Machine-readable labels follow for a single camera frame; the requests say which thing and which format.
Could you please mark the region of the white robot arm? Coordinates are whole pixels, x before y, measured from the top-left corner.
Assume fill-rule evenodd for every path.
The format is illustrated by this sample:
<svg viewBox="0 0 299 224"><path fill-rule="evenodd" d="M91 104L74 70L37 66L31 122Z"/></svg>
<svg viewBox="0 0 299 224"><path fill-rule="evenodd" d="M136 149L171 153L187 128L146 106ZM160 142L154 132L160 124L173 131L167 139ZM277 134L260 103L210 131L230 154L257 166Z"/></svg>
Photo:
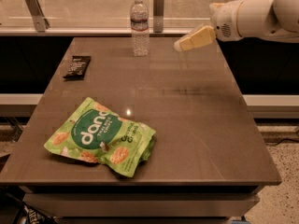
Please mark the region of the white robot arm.
<svg viewBox="0 0 299 224"><path fill-rule="evenodd" d="M299 41L299 0L234 0L212 3L210 25L199 25L175 42L176 51L256 37L266 41Z"/></svg>

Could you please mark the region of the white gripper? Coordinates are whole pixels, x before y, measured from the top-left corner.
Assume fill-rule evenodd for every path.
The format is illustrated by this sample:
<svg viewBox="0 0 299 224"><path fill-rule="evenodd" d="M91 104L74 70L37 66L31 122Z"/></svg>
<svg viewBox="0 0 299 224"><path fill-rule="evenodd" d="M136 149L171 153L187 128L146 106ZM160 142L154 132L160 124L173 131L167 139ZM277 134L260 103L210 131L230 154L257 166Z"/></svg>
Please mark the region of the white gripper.
<svg viewBox="0 0 299 224"><path fill-rule="evenodd" d="M211 44L216 37L223 42L238 41L242 38L237 28L238 10L244 0L227 3L211 3L211 24L198 26L175 42L176 51L197 49Z"/></svg>

